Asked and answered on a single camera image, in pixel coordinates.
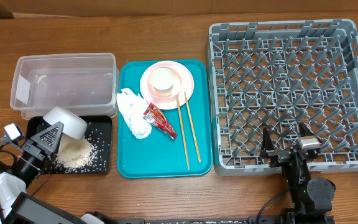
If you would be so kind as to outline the grey dishwasher rack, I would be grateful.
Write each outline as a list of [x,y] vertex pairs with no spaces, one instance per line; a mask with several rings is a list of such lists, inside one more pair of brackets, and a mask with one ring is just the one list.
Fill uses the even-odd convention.
[[358,172],[358,31],[349,19],[216,23],[208,33],[214,169],[269,175],[299,123],[322,141],[315,172]]

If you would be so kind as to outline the teal serving tray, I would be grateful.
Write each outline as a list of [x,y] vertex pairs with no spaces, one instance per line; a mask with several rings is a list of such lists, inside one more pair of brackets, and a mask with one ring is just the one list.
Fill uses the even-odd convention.
[[178,134],[172,140],[159,128],[144,139],[136,139],[122,115],[117,116],[117,169],[130,179],[204,175],[213,165],[211,115],[206,67],[196,59],[179,61],[192,74],[195,88],[188,100],[202,162],[198,162],[186,103],[181,105],[190,170],[187,169],[178,110],[163,113]]

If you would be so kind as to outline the pink shallow bowl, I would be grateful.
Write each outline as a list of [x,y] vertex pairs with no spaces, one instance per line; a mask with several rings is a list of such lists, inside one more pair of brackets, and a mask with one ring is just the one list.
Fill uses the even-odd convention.
[[173,82],[173,90],[172,90],[172,93],[170,96],[168,97],[158,97],[157,94],[154,92],[154,89],[152,88],[152,85],[151,85],[151,78],[150,78],[150,75],[151,73],[157,69],[157,68],[161,68],[161,66],[153,66],[150,70],[149,70],[149,74],[148,74],[148,77],[147,77],[147,88],[148,88],[148,91],[151,93],[152,96],[158,98],[158,99],[162,99],[162,100],[165,100],[165,99],[170,99],[170,98],[173,98],[174,96],[177,96],[177,94],[179,94],[180,92],[180,89],[181,89],[181,84],[182,84],[182,80],[181,80],[181,76],[179,75],[179,73],[174,70],[173,68],[170,68],[170,67],[165,67],[165,68],[169,68],[173,74],[174,74],[174,82]]

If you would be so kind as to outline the red sauce packet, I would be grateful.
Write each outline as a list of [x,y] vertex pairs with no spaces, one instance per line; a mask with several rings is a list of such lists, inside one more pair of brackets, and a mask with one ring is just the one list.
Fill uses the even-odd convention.
[[177,133],[174,131],[172,125],[168,122],[163,112],[153,103],[149,104],[143,115],[143,118],[152,126],[155,126],[162,130],[172,140],[176,139]]

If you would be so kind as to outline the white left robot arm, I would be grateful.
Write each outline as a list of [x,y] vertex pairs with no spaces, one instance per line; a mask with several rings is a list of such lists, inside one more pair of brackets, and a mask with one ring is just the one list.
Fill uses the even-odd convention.
[[51,121],[48,128],[18,147],[22,155],[14,156],[12,165],[0,161],[0,223],[115,223],[100,212],[88,212],[79,218],[26,192],[45,163],[57,155],[62,136],[80,139],[86,127],[82,119]]

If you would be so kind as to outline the white napkin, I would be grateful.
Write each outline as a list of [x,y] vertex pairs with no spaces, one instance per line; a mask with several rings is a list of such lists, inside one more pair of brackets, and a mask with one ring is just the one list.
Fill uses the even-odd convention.
[[151,133],[151,124],[144,119],[144,112],[149,104],[140,95],[135,95],[130,88],[123,88],[117,94],[117,105],[136,139],[144,139]]

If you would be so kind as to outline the black tray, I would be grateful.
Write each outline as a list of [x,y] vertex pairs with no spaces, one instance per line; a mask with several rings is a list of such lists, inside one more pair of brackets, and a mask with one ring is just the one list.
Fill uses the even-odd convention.
[[57,159],[45,168],[53,174],[98,174],[110,167],[112,120],[108,116],[82,116],[87,122],[82,155],[72,152],[71,158]]

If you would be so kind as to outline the wooden chopstick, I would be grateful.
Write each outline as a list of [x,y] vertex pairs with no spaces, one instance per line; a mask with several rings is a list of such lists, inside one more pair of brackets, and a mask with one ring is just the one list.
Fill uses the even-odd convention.
[[198,162],[201,163],[201,155],[200,155],[200,151],[199,151],[199,147],[198,147],[198,141],[196,138],[196,133],[195,133],[195,129],[194,129],[194,124],[193,124],[193,119],[192,119],[192,115],[191,115],[191,110],[190,110],[190,105],[188,102],[188,97],[186,95],[186,92],[184,92],[185,95],[185,103],[186,103],[186,108],[188,111],[188,117],[189,117],[189,121],[190,121],[190,126],[191,126],[191,131],[192,131],[192,135],[193,135],[193,141],[195,144],[195,149],[196,149],[196,154],[197,154],[197,158],[198,158]]
[[177,103],[177,110],[178,110],[178,116],[179,116],[180,127],[181,127],[183,147],[184,147],[184,152],[185,152],[186,166],[187,166],[187,169],[190,170],[190,163],[189,163],[189,158],[188,158],[188,150],[187,150],[187,145],[186,145],[185,131],[184,131],[184,127],[183,127],[183,119],[182,119],[182,115],[181,115],[180,101],[179,101],[178,97],[176,98],[176,103]]

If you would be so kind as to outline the white rice pile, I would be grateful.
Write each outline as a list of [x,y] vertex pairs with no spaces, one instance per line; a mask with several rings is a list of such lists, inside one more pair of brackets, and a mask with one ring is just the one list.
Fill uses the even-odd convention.
[[90,136],[79,140],[64,134],[57,158],[53,161],[55,170],[64,174],[105,171],[107,160],[103,159],[104,150],[97,143],[99,141]]

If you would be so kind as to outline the grey white bowl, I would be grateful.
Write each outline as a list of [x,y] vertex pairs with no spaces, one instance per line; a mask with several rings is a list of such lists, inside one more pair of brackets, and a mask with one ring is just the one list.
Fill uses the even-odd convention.
[[87,129],[87,123],[83,119],[59,106],[50,110],[43,116],[43,119],[50,125],[61,122],[63,124],[62,132],[74,139],[83,139]]

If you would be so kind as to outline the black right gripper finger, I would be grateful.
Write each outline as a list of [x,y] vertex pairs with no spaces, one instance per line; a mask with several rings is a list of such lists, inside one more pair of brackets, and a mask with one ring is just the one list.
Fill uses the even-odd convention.
[[314,136],[314,133],[311,132],[305,123],[299,122],[298,127],[301,137]]
[[261,152],[270,152],[270,151],[274,151],[274,150],[275,150],[275,148],[274,148],[273,142],[270,138],[269,131],[267,130],[266,127],[264,127]]

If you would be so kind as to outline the pink plate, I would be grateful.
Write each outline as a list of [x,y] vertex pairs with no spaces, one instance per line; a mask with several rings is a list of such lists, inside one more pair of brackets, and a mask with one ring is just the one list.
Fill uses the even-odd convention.
[[[181,76],[182,84],[179,94],[177,96],[174,96],[170,99],[158,99],[151,95],[151,93],[148,91],[147,88],[147,77],[149,74],[149,70],[153,66],[161,66],[161,67],[170,67],[176,70],[179,75]],[[184,92],[186,92],[186,95],[188,99],[190,99],[191,95],[193,94],[194,90],[194,79],[191,74],[191,72],[182,64],[178,62],[174,62],[171,60],[164,60],[157,63],[152,64],[149,66],[146,71],[143,73],[140,79],[140,93],[148,103],[153,103],[155,106],[157,106],[161,110],[172,110],[177,108],[176,98],[179,98],[180,106],[185,103],[185,95]]]

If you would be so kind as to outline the clear plastic bin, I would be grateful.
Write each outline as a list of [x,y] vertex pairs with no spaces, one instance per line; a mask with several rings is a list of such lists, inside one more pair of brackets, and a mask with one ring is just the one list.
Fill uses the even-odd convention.
[[119,70],[112,53],[23,56],[12,80],[10,107],[24,119],[59,106],[78,116],[117,115]]

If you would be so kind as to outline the white cup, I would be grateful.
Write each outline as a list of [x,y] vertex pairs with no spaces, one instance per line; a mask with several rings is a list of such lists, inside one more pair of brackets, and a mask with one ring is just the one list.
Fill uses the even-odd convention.
[[155,69],[151,75],[151,85],[158,97],[168,97],[173,90],[174,74],[169,68]]

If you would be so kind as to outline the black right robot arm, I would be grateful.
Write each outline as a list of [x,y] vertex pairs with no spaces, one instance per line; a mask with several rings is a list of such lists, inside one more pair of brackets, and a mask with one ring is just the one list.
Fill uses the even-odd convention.
[[[281,168],[288,189],[265,203],[256,216],[256,223],[334,223],[334,218],[327,213],[332,210],[336,186],[328,179],[312,178],[307,165],[309,160],[317,158],[322,141],[305,123],[300,122],[298,127],[300,137],[296,144],[280,152],[273,148],[267,128],[263,129],[260,156],[270,159],[271,168]],[[263,217],[265,208],[286,193],[291,195],[293,207],[284,208],[277,217]]]

